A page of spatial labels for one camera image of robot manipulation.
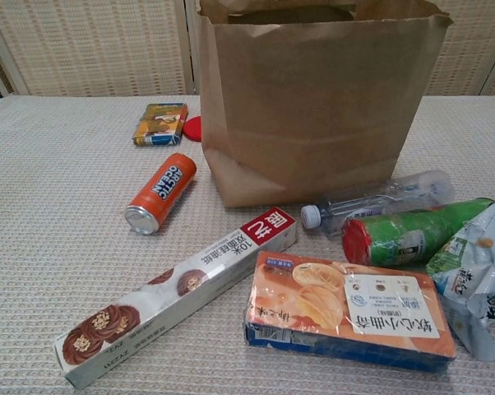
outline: green cylindrical container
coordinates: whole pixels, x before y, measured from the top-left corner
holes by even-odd
[[[430,210],[347,221],[342,231],[346,259],[379,267],[425,263],[466,221],[494,203],[479,198]]]

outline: cling film box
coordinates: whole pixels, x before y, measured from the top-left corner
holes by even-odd
[[[92,314],[54,343],[65,378],[86,387],[251,274],[259,251],[287,249],[296,227],[274,207]]]
[[[184,103],[147,105],[132,140],[138,146],[177,145],[186,117]]]
[[[456,357],[429,276],[284,253],[259,253],[244,329],[252,346],[428,372]]]

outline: red lid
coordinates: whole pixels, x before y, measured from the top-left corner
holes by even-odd
[[[201,142],[201,117],[191,118],[183,125],[183,134],[194,142]]]
[[[370,266],[372,238],[366,231],[366,225],[359,220],[349,220],[345,222],[342,233],[343,250],[348,262]]]

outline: orange can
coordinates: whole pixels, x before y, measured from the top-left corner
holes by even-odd
[[[155,233],[174,203],[191,183],[197,165],[182,154],[172,154],[125,209],[125,219],[142,235]]]

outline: white tablecloth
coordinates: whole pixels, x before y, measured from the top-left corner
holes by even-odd
[[[197,96],[0,100],[0,393],[73,393],[57,335],[264,211],[224,209],[199,143],[132,145],[148,103],[181,100],[199,113]],[[197,163],[194,186],[158,235],[132,233],[124,207],[175,151]],[[395,175],[432,168],[451,175],[458,200],[495,199],[495,97],[423,99]],[[299,206],[284,209],[298,218]],[[338,242],[298,237],[288,252],[344,259]],[[495,361],[463,346],[443,376],[247,346],[251,281],[84,393],[495,394]]]

